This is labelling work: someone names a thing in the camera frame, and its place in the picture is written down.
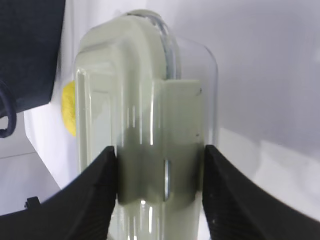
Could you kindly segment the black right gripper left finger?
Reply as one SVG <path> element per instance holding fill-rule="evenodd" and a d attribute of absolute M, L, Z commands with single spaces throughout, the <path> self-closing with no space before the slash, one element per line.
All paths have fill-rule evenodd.
<path fill-rule="evenodd" d="M 107 146 L 67 187 L 0 217 L 2 240 L 105 240 L 117 196 L 118 162 Z"/>

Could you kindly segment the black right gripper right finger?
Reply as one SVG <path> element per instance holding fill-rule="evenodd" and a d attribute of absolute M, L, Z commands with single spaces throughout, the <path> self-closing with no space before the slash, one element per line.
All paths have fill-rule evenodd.
<path fill-rule="evenodd" d="M 202 205 L 212 240 L 318 240 L 320 223 L 258 187 L 213 145 L 204 148 Z"/>

